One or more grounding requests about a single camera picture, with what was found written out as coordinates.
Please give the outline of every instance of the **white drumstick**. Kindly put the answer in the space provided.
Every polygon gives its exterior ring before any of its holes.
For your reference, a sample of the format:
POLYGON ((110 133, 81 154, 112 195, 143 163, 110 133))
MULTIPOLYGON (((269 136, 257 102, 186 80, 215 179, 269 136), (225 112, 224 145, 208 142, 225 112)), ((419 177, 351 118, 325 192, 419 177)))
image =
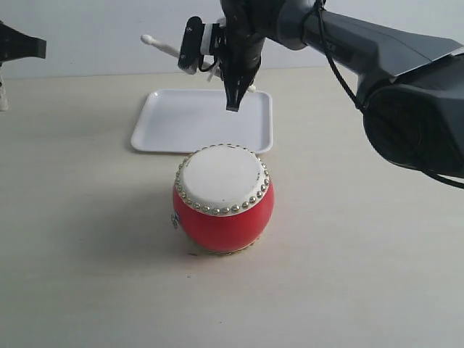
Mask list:
MULTIPOLYGON (((180 55, 179 50, 175 49, 172 46, 167 45, 164 42, 161 42, 161 41, 157 40, 156 38, 153 38, 151 35, 144 34, 144 35, 142 35, 140 37, 140 39, 146 45, 156 47, 161 52, 169 54, 170 56, 172 56, 174 58, 179 58, 179 55, 180 55)), ((206 62, 203 63, 203 67, 202 67, 203 69, 207 69, 209 67, 211 67, 211 64, 206 63, 206 62)), ((218 69, 216 69, 214 71, 214 75, 220 78, 220 71, 218 69)), ((248 92, 253 93, 255 91, 256 91, 256 86, 255 85, 251 85, 250 87, 248 87, 248 92)))

